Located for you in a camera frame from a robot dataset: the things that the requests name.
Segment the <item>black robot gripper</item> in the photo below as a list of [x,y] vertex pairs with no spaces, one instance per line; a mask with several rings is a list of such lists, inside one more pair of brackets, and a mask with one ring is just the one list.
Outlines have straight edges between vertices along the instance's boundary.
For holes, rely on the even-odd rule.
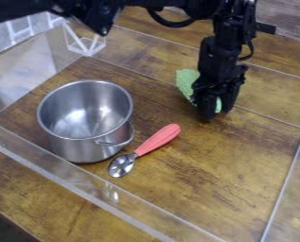
[[229,112],[233,109],[248,69],[239,64],[241,53],[243,43],[236,40],[213,36],[201,41],[198,78],[192,89],[198,113],[205,121],[212,121],[217,115],[217,96],[221,99],[221,110]]

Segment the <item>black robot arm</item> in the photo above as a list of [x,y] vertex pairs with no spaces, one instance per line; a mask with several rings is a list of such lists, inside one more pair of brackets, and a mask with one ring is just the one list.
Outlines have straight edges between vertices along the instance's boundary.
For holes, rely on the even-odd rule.
[[190,102],[207,121],[219,112],[231,112],[248,70],[243,48],[251,48],[256,38],[257,0],[0,0],[0,23],[49,11],[106,36],[126,7],[145,9],[150,18],[170,28],[213,21],[215,35],[200,44]]

